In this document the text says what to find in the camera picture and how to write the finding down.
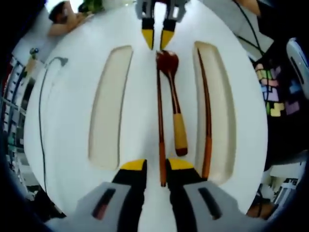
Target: wooden chopstick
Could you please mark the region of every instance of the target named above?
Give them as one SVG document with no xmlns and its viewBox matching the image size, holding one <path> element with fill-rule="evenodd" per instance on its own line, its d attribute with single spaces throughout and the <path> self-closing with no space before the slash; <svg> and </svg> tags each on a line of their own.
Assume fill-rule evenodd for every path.
<svg viewBox="0 0 309 232">
<path fill-rule="evenodd" d="M 165 161 L 165 144 L 164 144 L 164 131 L 163 131 L 163 111 L 162 111 L 162 98 L 161 98 L 161 82 L 160 70 L 156 69 L 157 78 L 157 93 L 158 93 L 158 116 L 159 116 L 159 165 L 160 165 L 160 182 L 161 186 L 166 186 L 166 161 Z"/>
<path fill-rule="evenodd" d="M 207 85 L 206 73 L 204 69 L 204 64 L 202 61 L 201 54 L 199 49 L 197 49 L 199 64 L 202 70 L 202 78 L 204 85 L 204 94 L 205 94 L 205 105 L 206 105 L 206 142 L 205 142 L 205 153 L 204 153 L 204 162 L 203 162 L 203 170 L 202 177 L 208 178 L 210 167 L 211 167 L 211 146 L 212 146 L 212 138 L 211 138 L 211 103 L 209 99 L 209 89 Z"/>
</svg>

